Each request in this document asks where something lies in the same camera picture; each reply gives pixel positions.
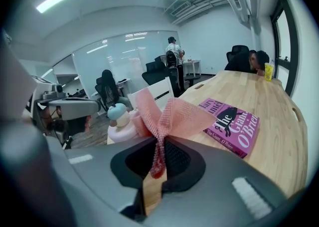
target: desk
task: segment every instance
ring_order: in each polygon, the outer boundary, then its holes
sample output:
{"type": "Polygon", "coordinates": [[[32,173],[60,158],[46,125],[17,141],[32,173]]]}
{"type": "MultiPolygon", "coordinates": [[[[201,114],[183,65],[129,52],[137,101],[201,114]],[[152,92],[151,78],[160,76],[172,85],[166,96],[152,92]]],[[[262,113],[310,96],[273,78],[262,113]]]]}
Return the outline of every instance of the desk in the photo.
{"type": "Polygon", "coordinates": [[[184,68],[184,74],[186,75],[189,74],[189,71],[188,71],[188,66],[189,65],[192,65],[193,67],[193,74],[194,74],[194,77],[196,76],[196,72],[195,72],[195,64],[198,63],[198,72],[199,72],[199,75],[201,75],[201,69],[200,69],[200,60],[193,60],[193,61],[190,61],[188,62],[187,60],[185,62],[183,62],[183,68],[184,68]]]}
{"type": "MultiPolygon", "coordinates": [[[[305,186],[307,127],[300,110],[279,80],[268,82],[257,74],[221,71],[215,77],[190,87],[180,98],[198,105],[208,97],[260,117],[255,145],[244,161],[275,182],[287,197],[305,186]]],[[[204,132],[189,139],[228,150],[204,132]]],[[[165,180],[165,175],[159,180],[150,175],[145,178],[143,187],[148,214],[160,202],[161,184],[165,180]]]]}

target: gray plastic device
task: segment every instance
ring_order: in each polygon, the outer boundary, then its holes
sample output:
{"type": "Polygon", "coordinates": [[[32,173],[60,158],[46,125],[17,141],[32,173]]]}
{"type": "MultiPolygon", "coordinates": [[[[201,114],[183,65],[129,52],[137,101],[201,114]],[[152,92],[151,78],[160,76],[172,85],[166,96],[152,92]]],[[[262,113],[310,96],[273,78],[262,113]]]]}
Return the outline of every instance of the gray plastic device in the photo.
{"type": "Polygon", "coordinates": [[[154,137],[63,150],[57,139],[21,123],[2,127],[0,137],[4,169],[31,208],[58,226],[268,226],[292,204],[236,155],[167,137],[167,181],[161,203],[146,217],[142,182],[152,165],[154,137]],[[21,176],[25,169],[41,182],[21,176]],[[251,184],[270,214],[254,218],[232,186],[237,177],[251,184]]]}

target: yellow cup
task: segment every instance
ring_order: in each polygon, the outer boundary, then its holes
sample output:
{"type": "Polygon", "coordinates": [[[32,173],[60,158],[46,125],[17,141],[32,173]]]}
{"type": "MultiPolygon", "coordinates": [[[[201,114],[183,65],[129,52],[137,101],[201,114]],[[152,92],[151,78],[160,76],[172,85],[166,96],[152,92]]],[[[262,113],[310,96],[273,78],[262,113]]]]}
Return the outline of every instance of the yellow cup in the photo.
{"type": "Polygon", "coordinates": [[[265,80],[271,81],[274,71],[274,65],[265,63],[265,80]]]}

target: book cover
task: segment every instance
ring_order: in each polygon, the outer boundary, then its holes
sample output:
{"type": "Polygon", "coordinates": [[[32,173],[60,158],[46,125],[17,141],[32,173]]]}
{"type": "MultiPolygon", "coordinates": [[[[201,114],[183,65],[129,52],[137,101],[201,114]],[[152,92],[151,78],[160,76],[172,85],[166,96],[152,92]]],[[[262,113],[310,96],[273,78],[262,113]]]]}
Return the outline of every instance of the book cover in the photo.
{"type": "Polygon", "coordinates": [[[259,117],[211,98],[199,107],[217,118],[204,130],[205,133],[241,158],[250,153],[256,140],[259,117]]]}

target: pink mesh ribbon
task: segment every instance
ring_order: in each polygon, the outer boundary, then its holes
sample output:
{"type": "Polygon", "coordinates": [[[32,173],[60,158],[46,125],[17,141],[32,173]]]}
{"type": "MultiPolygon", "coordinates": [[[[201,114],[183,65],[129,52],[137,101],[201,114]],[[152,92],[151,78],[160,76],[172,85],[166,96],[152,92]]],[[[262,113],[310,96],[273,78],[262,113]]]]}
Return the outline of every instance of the pink mesh ribbon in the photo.
{"type": "Polygon", "coordinates": [[[146,88],[136,95],[137,113],[132,121],[140,136],[157,138],[151,176],[160,178],[165,171],[164,138],[167,135],[188,138],[210,127],[216,117],[180,98],[170,98],[160,111],[146,88]]]}

